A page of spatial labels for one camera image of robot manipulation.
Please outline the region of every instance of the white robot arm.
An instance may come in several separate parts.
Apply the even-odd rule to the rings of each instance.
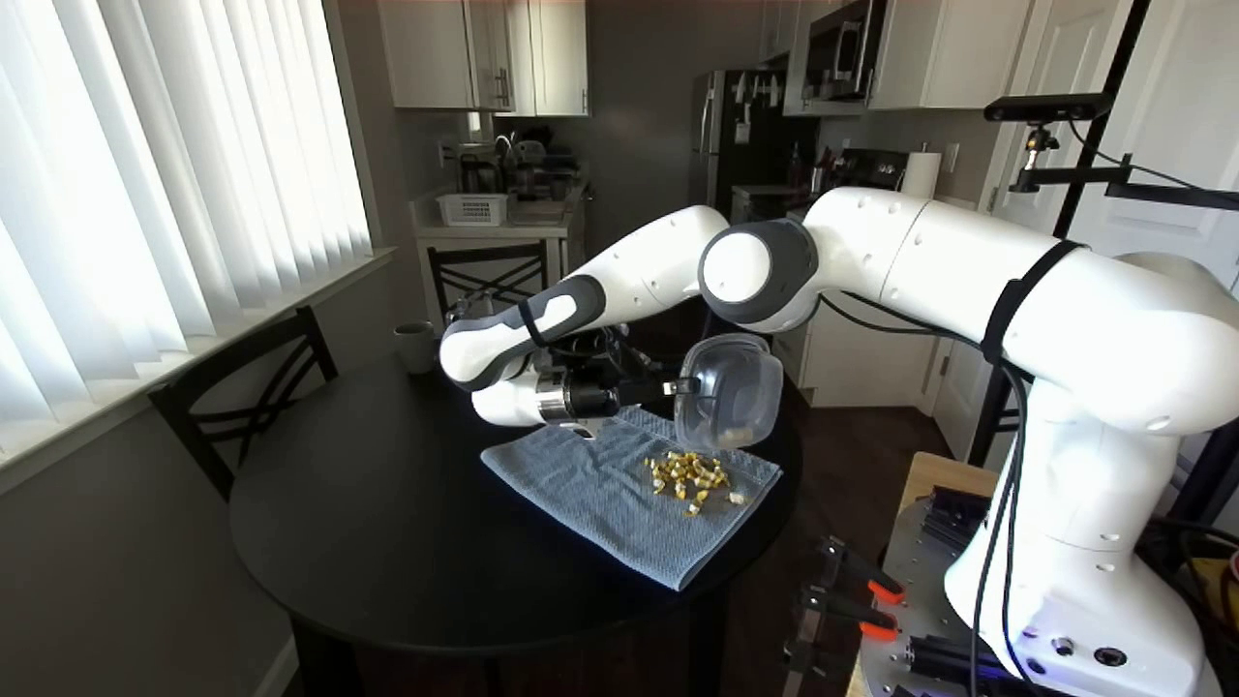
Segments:
[[[538,422],[545,395],[535,370],[517,370],[538,342],[651,319],[691,293],[738,329],[783,333],[807,323],[820,290],[983,342],[1034,375],[1019,523],[996,528],[992,510],[949,568],[962,619],[983,595],[976,631],[1007,671],[1063,693],[1216,688],[1189,609],[1129,552],[1182,439],[1239,414],[1239,306],[1205,272],[1056,249],[942,202],[831,190],[802,227],[726,227],[711,209],[661,215],[523,310],[454,325],[440,369],[474,392],[483,419]]]

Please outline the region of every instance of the black cable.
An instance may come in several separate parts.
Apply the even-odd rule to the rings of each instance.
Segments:
[[[1166,172],[1152,172],[1152,168],[1136,168],[1136,162],[1127,162],[1127,168],[1129,168],[1129,172],[1142,172],[1142,173],[1151,173],[1151,178],[1175,182],[1175,184],[1184,184],[1184,190],[1200,190],[1200,184],[1192,184],[1189,178],[1175,178],[1175,173],[1166,173]]]
[[[922,325],[922,323],[914,323],[914,319],[903,319],[903,314],[893,314],[893,310],[885,310],[885,306],[874,306],[874,302],[868,302],[868,306],[874,306],[874,310],[883,310],[883,314],[891,314],[891,319],[903,319],[903,323],[911,323],[911,325],[874,325],[874,323],[862,323],[862,319],[855,319],[855,314],[846,314],[842,306],[837,306],[831,299],[825,299],[825,293],[818,293],[818,306],[829,306],[831,314],[840,314],[842,323],[853,323],[853,325],[862,325],[862,329],[874,329],[874,333],[936,333],[933,325]]]
[[[1015,386],[1015,399],[1019,399],[1015,453],[1010,453],[1010,466],[1007,466],[1010,520],[1007,520],[1007,577],[1001,577],[1001,644],[1007,644],[1007,654],[1010,654],[1019,677],[1022,677],[1025,687],[1034,687],[1031,674],[1022,671],[1015,645],[1010,645],[1015,520],[1019,520],[1019,497],[1022,497],[1022,453],[1025,453],[1031,392],[1025,392],[1025,382],[1022,382],[1010,369],[1001,369],[1001,370],[1007,370],[1007,382]]]
[[[1000,489],[1000,503],[996,503],[996,516],[992,516],[992,539],[988,539],[988,550],[983,550],[983,561],[980,561],[980,577],[976,577],[971,637],[969,637],[969,697],[976,697],[976,674],[980,674],[980,609],[983,609],[983,587],[988,587],[988,581],[992,581],[992,565],[996,565],[1000,528],[1001,528],[1001,520],[1007,520],[1007,501],[1010,501],[1010,475],[1007,475],[1007,485]]]
[[[880,310],[880,314],[891,314],[891,319],[898,319],[898,323],[907,323],[907,325],[922,325],[925,333],[956,337],[952,329],[925,325],[925,323],[916,323],[916,319],[911,319],[911,314],[898,314],[898,310],[891,310],[891,306],[883,306],[883,302],[871,302],[871,299],[862,299],[862,293],[853,293],[853,290],[842,290],[842,293],[846,293],[853,302],[871,306],[871,310]]]

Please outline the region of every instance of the gold object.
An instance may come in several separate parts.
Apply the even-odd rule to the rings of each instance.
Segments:
[[[743,503],[738,493],[726,493],[732,475],[717,455],[668,450],[659,461],[645,461],[651,489],[659,497],[672,493],[690,516],[699,516],[711,497]]]

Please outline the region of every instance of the blue cloth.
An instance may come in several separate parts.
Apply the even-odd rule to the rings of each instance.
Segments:
[[[627,406],[594,439],[541,426],[525,439],[492,444],[481,461],[535,508],[607,550],[627,568],[685,587],[699,565],[766,501],[783,470],[751,453],[721,453],[743,503],[717,493],[699,516],[685,501],[651,489],[645,461],[672,444],[672,426],[651,409]]]

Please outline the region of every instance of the window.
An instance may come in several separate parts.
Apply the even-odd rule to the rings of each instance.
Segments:
[[[366,255],[322,0],[0,4],[0,466]]]

